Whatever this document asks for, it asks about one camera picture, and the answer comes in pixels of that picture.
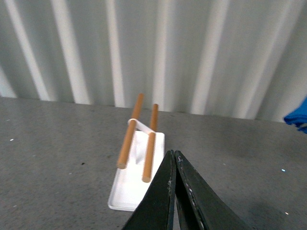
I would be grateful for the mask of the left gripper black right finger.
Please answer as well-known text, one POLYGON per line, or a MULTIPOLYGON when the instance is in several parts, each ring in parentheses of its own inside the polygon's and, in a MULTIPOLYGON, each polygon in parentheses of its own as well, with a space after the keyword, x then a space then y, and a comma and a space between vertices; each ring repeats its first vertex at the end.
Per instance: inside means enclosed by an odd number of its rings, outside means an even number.
POLYGON ((176 204, 182 230, 249 230, 212 190, 179 150, 176 159, 176 204))

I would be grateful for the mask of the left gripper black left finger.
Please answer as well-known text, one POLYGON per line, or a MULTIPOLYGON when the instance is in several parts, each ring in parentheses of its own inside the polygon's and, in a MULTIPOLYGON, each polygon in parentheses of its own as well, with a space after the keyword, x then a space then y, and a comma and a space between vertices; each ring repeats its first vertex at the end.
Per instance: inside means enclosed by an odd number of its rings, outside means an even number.
POLYGON ((125 223, 124 230, 171 230, 173 228, 176 161, 169 150, 144 198, 125 223))

